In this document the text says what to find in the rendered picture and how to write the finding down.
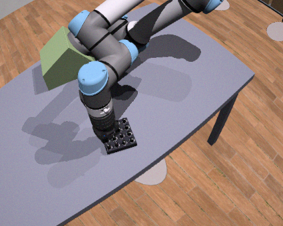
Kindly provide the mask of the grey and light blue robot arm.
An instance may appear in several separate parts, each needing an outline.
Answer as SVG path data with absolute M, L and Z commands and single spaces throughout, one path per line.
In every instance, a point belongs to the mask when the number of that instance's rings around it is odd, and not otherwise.
M 128 22 L 126 14 L 143 1 L 106 0 L 92 12 L 81 11 L 69 23 L 71 44 L 98 60 L 84 64 L 77 76 L 88 108 L 107 106 L 111 88 L 149 46 L 151 36 L 191 12 L 208 14 L 224 0 L 168 0 L 137 22 Z

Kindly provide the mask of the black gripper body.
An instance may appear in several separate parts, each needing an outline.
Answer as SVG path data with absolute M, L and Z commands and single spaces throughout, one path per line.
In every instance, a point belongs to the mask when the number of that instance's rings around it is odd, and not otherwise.
M 87 109 L 89 118 L 91 120 L 91 124 L 93 125 L 93 132 L 96 134 L 98 139 L 102 140 L 118 129 L 118 124 L 117 121 L 115 120 L 114 108 L 112 108 L 113 107 L 112 98 L 111 101 L 104 108 L 101 108 L 99 110 L 93 110 L 85 105 L 80 90 L 79 90 L 79 96 L 81 102 L 84 104 L 84 106 Z

